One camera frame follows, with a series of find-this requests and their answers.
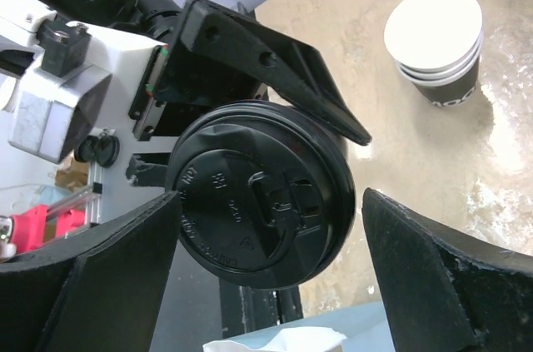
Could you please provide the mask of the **black plastic cup lid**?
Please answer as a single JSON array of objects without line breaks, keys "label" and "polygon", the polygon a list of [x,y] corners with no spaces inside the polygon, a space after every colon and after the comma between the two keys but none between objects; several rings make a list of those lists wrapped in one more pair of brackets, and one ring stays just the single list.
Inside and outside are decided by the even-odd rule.
[{"label": "black plastic cup lid", "polygon": [[260,290],[322,273],[356,209],[347,161],[289,106],[233,103],[177,139],[165,187],[180,198],[180,241],[203,268]]}]

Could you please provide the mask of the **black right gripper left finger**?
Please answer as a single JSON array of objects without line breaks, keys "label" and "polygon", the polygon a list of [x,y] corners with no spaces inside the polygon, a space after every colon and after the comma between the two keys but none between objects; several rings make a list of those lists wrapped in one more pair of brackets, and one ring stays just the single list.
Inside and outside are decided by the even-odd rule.
[{"label": "black right gripper left finger", "polygon": [[3,351],[147,351],[179,236],[167,192],[1,265]]}]

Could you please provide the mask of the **white paper coffee cup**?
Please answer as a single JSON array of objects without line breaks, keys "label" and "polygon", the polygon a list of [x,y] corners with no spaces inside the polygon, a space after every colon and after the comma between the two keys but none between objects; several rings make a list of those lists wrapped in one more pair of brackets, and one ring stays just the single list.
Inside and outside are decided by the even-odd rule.
[{"label": "white paper coffee cup", "polygon": [[311,126],[315,130],[321,130],[322,132],[324,132],[331,139],[331,141],[335,144],[336,148],[342,154],[343,158],[345,160],[347,160],[347,158],[348,158],[348,145],[347,145],[346,139],[343,136],[337,135],[336,133],[332,132],[331,130],[329,130],[328,128],[326,128],[322,124],[320,124],[315,119],[312,119],[311,116],[306,114],[300,108],[294,107],[293,105],[290,105],[289,108],[292,109],[294,112],[298,112],[298,113],[302,114],[311,123]]}]

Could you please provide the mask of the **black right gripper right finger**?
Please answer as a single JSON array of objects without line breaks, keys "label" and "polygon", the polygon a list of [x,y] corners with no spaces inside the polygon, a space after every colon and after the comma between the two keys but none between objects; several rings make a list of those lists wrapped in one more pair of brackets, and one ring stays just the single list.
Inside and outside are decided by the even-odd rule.
[{"label": "black right gripper right finger", "polygon": [[532,258],[363,194],[371,259],[398,351],[530,351]]}]

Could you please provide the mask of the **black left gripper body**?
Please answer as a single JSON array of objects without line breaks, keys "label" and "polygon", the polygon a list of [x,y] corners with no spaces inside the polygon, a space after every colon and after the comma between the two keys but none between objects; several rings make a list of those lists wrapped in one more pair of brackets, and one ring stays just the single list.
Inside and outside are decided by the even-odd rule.
[{"label": "black left gripper body", "polygon": [[250,76],[201,57],[181,46],[163,44],[148,61],[128,115],[138,141],[179,136],[203,114],[240,100],[267,100],[267,88]]}]

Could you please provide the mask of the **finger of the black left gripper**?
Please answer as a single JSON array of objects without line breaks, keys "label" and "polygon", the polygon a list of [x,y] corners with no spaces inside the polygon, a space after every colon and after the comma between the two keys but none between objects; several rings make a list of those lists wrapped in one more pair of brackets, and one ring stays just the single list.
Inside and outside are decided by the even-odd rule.
[{"label": "finger of the black left gripper", "polygon": [[127,180],[133,187],[164,187],[169,154],[133,154],[127,166]]},{"label": "finger of the black left gripper", "polygon": [[189,52],[268,85],[356,144],[371,143],[314,47],[209,0],[186,0],[183,14],[179,40]]}]

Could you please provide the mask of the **light blue paper bag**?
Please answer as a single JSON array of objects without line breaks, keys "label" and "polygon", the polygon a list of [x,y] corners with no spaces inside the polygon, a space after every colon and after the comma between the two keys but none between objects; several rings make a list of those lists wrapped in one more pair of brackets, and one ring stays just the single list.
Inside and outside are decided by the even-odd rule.
[{"label": "light blue paper bag", "polygon": [[371,302],[215,340],[205,351],[393,351],[384,305]]}]

